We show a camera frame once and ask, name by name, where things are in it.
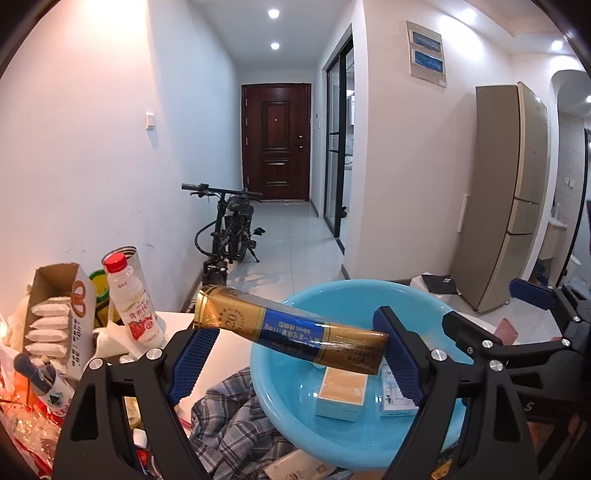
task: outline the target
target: white bottle cap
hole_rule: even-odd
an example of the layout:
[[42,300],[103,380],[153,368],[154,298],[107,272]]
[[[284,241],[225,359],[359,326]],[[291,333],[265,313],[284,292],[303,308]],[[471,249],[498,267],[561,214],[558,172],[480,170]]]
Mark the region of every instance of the white bottle cap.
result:
[[134,429],[134,445],[137,448],[144,449],[148,446],[148,436],[142,429]]

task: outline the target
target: pretzel logo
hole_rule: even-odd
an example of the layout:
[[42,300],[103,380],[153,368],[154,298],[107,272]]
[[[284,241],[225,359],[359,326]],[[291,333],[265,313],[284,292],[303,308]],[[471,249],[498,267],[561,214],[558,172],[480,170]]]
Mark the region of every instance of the pretzel logo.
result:
[[86,315],[86,286],[82,280],[76,280],[72,288],[72,310],[78,318],[84,318]]

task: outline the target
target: red bottle cap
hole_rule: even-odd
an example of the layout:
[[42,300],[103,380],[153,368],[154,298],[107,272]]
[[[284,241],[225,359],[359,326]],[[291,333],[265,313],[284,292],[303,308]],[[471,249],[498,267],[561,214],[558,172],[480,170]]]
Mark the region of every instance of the red bottle cap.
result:
[[127,268],[127,258],[125,258],[125,254],[121,252],[113,254],[110,257],[107,257],[104,266],[109,273],[120,272]]

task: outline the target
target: gold and blue package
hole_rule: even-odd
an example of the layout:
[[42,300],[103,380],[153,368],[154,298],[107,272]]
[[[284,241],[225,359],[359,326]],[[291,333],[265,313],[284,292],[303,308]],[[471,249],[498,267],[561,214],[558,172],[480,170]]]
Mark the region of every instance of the gold and blue package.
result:
[[287,355],[368,375],[378,374],[388,342],[386,333],[338,325],[321,315],[223,286],[199,291],[193,327],[230,330]]

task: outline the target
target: bicycle seat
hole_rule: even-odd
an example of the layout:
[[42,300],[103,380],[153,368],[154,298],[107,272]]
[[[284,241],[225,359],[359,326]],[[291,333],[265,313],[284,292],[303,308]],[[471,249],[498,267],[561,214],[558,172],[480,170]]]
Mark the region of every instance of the bicycle seat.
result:
[[246,213],[251,206],[251,201],[243,197],[232,197],[228,200],[228,210],[233,213]]

